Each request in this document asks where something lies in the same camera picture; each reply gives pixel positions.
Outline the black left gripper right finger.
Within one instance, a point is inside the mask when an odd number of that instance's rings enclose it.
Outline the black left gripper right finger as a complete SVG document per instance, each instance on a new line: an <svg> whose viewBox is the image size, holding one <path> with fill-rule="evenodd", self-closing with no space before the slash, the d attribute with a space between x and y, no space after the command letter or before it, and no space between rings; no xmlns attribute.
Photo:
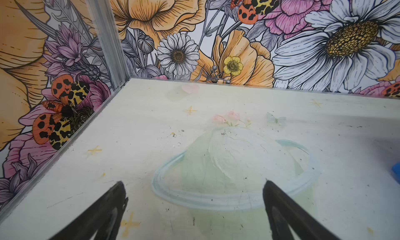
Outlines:
<svg viewBox="0 0 400 240"><path fill-rule="evenodd" d="M293 232L301 240L339 240L271 180L262 191L274 240L292 240Z"/></svg>

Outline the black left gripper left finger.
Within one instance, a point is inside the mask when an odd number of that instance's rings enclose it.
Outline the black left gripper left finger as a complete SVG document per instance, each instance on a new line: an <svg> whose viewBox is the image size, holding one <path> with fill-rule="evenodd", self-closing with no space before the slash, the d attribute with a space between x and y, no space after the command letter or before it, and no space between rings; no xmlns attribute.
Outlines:
<svg viewBox="0 0 400 240"><path fill-rule="evenodd" d="M129 198L118 181L74 221L60 230L52 240L115 240Z"/></svg>

